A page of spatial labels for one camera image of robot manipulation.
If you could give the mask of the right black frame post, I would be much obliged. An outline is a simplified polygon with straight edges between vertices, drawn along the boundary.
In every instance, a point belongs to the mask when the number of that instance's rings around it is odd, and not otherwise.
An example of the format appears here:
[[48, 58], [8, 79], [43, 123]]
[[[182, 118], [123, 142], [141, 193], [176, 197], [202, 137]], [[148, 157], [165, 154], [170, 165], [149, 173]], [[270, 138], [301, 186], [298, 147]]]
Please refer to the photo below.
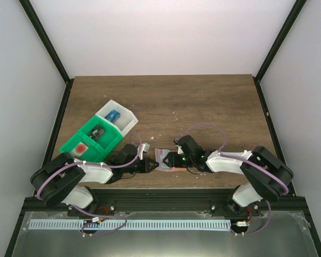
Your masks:
[[287, 15], [280, 31], [278, 32], [270, 50], [268, 51], [264, 61], [262, 62], [261, 67], [259, 68], [255, 79], [261, 81], [265, 76], [267, 70], [269, 69], [272, 61], [274, 60], [276, 54], [278, 53], [280, 47], [282, 46], [285, 38], [290, 32], [292, 26], [294, 25], [296, 19], [300, 15], [303, 7], [305, 6], [307, 0], [296, 0], [292, 6], [289, 14]]

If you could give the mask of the green plastic bin front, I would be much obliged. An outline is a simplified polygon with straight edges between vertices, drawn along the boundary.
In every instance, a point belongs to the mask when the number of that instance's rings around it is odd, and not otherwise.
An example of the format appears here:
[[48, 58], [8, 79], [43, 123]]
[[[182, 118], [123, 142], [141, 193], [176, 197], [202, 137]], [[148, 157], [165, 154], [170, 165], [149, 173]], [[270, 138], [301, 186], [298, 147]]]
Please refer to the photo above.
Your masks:
[[102, 146], [82, 132], [75, 133], [60, 147], [59, 151], [88, 162], [99, 162], [107, 156]]

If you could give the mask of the white plastic bin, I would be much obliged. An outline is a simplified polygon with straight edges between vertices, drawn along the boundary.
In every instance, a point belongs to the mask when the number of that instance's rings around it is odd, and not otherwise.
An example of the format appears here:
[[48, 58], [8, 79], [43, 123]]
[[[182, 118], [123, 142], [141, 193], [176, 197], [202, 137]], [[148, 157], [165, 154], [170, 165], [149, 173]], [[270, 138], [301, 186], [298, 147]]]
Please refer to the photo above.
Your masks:
[[123, 137], [139, 122], [131, 110], [114, 100], [109, 100], [95, 115], [111, 124]]

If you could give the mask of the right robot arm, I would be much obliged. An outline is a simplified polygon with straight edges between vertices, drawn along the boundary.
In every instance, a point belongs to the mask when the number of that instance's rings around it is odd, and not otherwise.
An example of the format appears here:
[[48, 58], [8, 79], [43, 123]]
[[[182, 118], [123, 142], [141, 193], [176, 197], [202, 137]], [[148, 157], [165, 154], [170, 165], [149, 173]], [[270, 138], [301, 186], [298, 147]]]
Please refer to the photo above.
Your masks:
[[228, 212], [242, 214], [254, 202], [277, 202], [289, 193], [294, 173], [280, 159], [263, 146], [239, 153], [204, 150], [189, 135], [175, 141], [178, 150], [160, 156], [160, 163], [167, 168], [195, 168], [199, 172], [229, 172], [243, 175], [247, 183], [238, 186], [227, 200]]

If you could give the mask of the green plastic bin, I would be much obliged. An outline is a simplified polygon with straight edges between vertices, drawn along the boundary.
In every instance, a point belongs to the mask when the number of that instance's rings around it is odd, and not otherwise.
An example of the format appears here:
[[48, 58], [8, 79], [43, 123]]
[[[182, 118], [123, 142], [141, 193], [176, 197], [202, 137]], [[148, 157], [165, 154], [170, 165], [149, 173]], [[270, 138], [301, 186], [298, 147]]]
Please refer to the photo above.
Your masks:
[[111, 123], [99, 116], [93, 116], [78, 132], [82, 141], [90, 149], [95, 149], [102, 159], [105, 159], [123, 139]]
[[59, 151], [88, 162], [99, 162], [107, 156], [102, 146], [82, 132], [75, 133], [60, 147]]

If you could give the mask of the red dot card in bin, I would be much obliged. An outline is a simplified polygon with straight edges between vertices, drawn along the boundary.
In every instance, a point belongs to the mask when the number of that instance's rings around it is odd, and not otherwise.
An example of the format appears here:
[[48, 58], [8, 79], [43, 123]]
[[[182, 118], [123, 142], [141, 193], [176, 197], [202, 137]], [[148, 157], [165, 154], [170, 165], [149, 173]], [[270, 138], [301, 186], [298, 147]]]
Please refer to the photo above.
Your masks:
[[89, 149], [84, 143], [78, 143], [71, 151], [72, 157], [79, 159]]

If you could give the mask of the blue card in bin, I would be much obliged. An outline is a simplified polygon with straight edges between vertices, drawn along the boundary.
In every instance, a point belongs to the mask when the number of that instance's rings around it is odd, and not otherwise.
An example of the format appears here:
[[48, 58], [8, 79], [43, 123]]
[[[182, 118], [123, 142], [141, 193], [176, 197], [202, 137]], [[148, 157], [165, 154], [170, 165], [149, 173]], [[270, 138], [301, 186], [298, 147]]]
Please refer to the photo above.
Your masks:
[[111, 123], [114, 123], [120, 118], [120, 112], [113, 109], [111, 110], [105, 117], [106, 120], [110, 121]]

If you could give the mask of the left black frame post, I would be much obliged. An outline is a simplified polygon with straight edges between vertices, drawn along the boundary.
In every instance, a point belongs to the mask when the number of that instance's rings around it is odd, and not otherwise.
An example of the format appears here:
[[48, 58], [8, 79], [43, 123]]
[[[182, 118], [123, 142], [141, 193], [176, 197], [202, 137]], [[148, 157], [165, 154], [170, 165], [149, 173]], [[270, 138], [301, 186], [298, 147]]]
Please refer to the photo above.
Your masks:
[[43, 43], [46, 51], [48, 52], [51, 60], [53, 61], [57, 71], [59, 72], [64, 83], [68, 84], [70, 81], [69, 75], [67, 74], [62, 61], [60, 60], [56, 49], [54, 48], [47, 32], [45, 31], [36, 11], [33, 8], [31, 1], [29, 0], [19, 0], [21, 7], [23, 8], [25, 14], [27, 15], [30, 23], [34, 27], [37, 35], [39, 36], [41, 42]]

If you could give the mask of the black card in bin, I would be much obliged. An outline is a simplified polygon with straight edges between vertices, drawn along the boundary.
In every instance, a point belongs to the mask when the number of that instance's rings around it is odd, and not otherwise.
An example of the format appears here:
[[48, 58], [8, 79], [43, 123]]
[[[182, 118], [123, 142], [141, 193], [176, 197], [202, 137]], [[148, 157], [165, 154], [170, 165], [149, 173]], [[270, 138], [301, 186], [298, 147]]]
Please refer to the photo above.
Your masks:
[[104, 127], [95, 125], [88, 133], [87, 136], [94, 141], [97, 141], [105, 133]]

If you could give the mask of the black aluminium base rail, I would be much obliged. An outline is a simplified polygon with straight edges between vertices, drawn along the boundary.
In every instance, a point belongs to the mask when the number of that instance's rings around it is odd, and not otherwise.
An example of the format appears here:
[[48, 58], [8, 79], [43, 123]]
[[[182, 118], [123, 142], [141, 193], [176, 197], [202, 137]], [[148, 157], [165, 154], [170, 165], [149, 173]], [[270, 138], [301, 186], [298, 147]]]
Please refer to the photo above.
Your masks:
[[95, 211], [104, 207], [110, 213], [117, 212], [166, 212], [193, 211], [209, 213], [212, 216], [225, 218], [245, 217], [248, 214], [257, 216], [262, 211], [301, 211], [309, 215], [310, 211], [304, 197], [287, 195], [269, 205], [265, 201], [251, 203], [247, 208], [233, 212], [228, 207], [233, 189], [92, 189]]

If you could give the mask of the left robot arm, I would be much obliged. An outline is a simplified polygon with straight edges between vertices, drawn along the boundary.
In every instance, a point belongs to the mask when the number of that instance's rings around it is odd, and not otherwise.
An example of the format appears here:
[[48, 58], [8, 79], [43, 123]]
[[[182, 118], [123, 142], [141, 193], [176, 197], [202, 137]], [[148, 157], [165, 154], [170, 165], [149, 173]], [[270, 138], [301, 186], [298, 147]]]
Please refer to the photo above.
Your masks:
[[36, 171], [30, 183], [37, 199], [47, 207], [64, 203], [75, 205], [86, 216], [98, 212], [98, 202], [93, 192], [81, 183], [113, 184], [129, 173], [150, 173], [159, 163], [144, 156], [149, 149], [147, 143], [140, 146], [126, 144], [115, 155], [100, 163], [81, 161], [69, 153], [62, 153]]

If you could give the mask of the green plastic bin middle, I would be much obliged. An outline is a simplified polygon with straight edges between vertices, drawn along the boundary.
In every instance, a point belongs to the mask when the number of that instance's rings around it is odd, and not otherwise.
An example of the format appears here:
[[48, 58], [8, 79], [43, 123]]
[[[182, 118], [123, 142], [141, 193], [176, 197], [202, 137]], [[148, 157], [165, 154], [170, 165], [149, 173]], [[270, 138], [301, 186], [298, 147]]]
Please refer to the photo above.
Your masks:
[[111, 123], [99, 116], [93, 116], [78, 132], [82, 141], [90, 149], [95, 149], [102, 159], [105, 159], [123, 139]]

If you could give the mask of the black frame post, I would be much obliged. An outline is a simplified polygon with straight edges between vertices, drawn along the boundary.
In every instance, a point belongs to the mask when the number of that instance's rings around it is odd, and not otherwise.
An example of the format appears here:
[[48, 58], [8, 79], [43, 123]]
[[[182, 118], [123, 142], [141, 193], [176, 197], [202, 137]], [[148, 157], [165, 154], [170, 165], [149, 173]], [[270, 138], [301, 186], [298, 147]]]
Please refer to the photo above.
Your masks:
[[41, 42], [43, 43], [46, 51], [48, 52], [51, 60], [53, 61], [57, 71], [59, 72], [64, 83], [68, 84], [70, 81], [69, 75], [67, 74], [62, 61], [60, 60], [56, 49], [54, 48], [47, 32], [45, 31], [36, 11], [33, 8], [31, 1], [29, 0], [19, 0], [21, 7], [23, 8], [25, 14], [27, 15], [30, 23], [34, 27], [37, 35], [39, 36]]
[[292, 26], [294, 25], [296, 19], [300, 15], [303, 7], [305, 6], [307, 0], [296, 0], [292, 6], [289, 14], [287, 15], [280, 31], [278, 32], [270, 50], [268, 51], [264, 61], [262, 62], [261, 67], [259, 68], [255, 79], [261, 81], [265, 76], [267, 70], [269, 69], [272, 61], [274, 60], [276, 54], [278, 53], [280, 47], [282, 46], [285, 38], [290, 32]]

